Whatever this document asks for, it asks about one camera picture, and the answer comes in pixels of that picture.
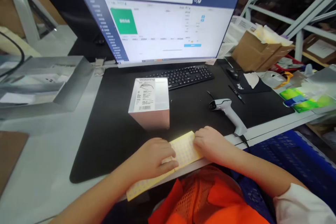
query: blue button on screen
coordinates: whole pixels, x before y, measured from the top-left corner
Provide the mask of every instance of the blue button on screen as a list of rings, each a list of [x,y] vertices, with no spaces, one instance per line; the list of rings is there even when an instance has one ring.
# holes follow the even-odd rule
[[[201,47],[202,44],[184,44],[184,47]]]

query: black pen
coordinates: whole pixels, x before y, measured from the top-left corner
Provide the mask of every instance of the black pen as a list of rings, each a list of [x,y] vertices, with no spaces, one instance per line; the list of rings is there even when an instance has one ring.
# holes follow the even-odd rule
[[[234,89],[233,87],[231,87],[230,85],[228,85],[228,86],[229,86],[229,88],[234,92],[234,94],[239,98],[239,100],[241,100],[241,102],[242,102],[243,104],[245,104],[245,102],[243,101],[242,97],[238,94],[237,90]]]

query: blue crate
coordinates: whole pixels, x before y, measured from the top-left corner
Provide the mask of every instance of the blue crate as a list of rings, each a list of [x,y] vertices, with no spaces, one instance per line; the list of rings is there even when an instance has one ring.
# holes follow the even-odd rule
[[[232,177],[237,180],[239,173],[231,170]],[[275,220],[267,208],[265,201],[263,200],[261,193],[257,187],[257,184],[248,177],[243,177],[239,181],[239,186],[243,192],[245,202],[256,210],[262,217],[264,217],[270,224],[276,224]]]
[[[290,130],[251,147],[253,155],[285,169],[329,205],[336,214],[336,169],[295,131]],[[269,220],[270,213],[254,181],[244,178],[240,183],[246,202]]]

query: person's left hand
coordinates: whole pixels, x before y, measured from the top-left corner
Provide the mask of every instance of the person's left hand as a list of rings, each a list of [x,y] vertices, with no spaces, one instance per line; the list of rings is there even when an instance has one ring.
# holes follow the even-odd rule
[[[176,157],[170,143],[162,138],[152,138],[144,143],[129,159],[125,161],[127,170],[136,181],[151,179],[167,173],[177,167],[177,161],[162,161],[168,157]]]

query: monitor screen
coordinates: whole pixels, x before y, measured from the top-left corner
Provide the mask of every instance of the monitor screen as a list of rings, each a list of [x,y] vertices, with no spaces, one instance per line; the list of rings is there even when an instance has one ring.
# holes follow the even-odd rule
[[[238,0],[85,0],[118,64],[216,58]]]

